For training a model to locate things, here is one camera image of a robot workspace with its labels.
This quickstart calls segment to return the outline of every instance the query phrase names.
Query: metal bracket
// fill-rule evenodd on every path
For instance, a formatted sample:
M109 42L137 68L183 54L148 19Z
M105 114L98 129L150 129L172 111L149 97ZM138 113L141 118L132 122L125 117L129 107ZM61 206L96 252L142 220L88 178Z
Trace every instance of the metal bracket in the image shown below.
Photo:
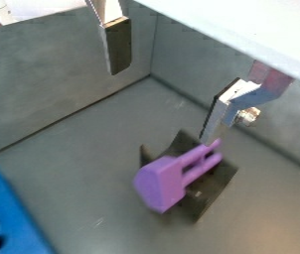
M252 65L248 79L250 81L244 81L237 78L215 97L200 136L207 145L215 142L237 121L248 126L260 113L254 106L278 99L295 80L258 61Z
M100 20L108 69L113 75L132 65L132 20L124 16L118 0L85 0Z

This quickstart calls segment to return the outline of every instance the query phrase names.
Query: purple handle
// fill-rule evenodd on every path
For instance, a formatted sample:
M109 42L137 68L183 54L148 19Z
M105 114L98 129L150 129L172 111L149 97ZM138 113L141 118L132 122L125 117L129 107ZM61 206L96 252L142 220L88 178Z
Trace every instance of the purple handle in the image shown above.
M180 164L183 169L187 168L189 165L196 163L199 159L209 153L221 143L221 140L217 139L215 143L208 147L207 145L200 145L195 149L192 149L187 154L180 156L177 160L180 160Z
M184 174L183 185L184 188L209 170L212 169L219 162L223 160L223 154L212 155L201 165L191 168Z

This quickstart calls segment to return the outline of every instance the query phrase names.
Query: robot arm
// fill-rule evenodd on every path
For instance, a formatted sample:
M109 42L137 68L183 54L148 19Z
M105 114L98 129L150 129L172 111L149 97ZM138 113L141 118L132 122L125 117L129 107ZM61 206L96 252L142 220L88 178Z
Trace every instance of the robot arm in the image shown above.
M248 80L237 78L215 98L200 136L208 146L236 122L250 126L260 114L254 106L278 99L294 82L291 76L262 62L254 63Z

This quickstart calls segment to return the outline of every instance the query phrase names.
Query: gray wall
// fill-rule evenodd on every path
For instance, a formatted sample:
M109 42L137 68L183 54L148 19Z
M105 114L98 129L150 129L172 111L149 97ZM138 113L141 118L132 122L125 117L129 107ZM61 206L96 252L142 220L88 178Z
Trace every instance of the gray wall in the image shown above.
M122 1L133 19L133 64L106 70L88 8L0 28L0 149L149 75L157 16Z
M152 72L201 103L211 105L237 76L247 79L252 61L179 22L158 18ZM259 108L260 120L248 131L300 158L300 80L279 100Z

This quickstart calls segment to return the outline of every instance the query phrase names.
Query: table surface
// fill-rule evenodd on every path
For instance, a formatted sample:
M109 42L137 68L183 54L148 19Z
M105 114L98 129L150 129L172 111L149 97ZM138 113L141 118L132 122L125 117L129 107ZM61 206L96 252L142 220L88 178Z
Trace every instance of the table surface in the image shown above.
M239 172L204 219L160 216L140 200L140 145L160 153L205 117L148 78L0 154L58 253L300 254L300 168L235 129L223 152Z

